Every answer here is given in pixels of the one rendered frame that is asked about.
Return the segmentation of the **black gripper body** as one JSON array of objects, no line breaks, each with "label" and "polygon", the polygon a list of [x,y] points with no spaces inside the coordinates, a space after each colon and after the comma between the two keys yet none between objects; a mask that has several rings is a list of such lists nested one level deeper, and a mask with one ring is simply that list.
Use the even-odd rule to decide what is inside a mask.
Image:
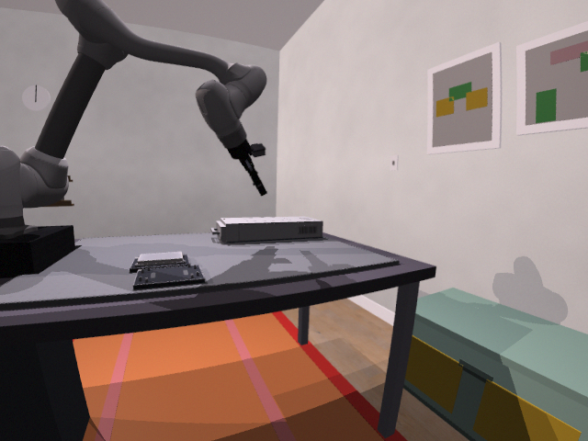
[{"label": "black gripper body", "polygon": [[227,149],[227,150],[233,159],[242,159],[242,161],[246,167],[248,167],[248,166],[247,166],[245,160],[247,160],[249,162],[249,164],[251,164],[249,158],[247,157],[248,153],[251,151],[251,146],[249,145],[249,143],[246,139],[239,146],[237,146],[235,148]]}]

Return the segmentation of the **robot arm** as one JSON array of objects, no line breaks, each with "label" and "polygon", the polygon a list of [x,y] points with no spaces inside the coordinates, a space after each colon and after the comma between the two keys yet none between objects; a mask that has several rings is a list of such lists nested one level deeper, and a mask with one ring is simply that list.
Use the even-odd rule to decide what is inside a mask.
[{"label": "robot arm", "polygon": [[206,52],[142,38],[102,0],[55,2],[80,33],[78,55],[36,146],[26,149],[20,159],[0,146],[0,239],[37,231],[38,226],[25,225],[23,208],[49,206],[65,196],[69,165],[64,155],[104,71],[128,54],[216,75],[219,82],[210,80],[201,85],[196,100],[204,120],[226,149],[245,141],[240,117],[266,87],[261,67],[228,63]]}]

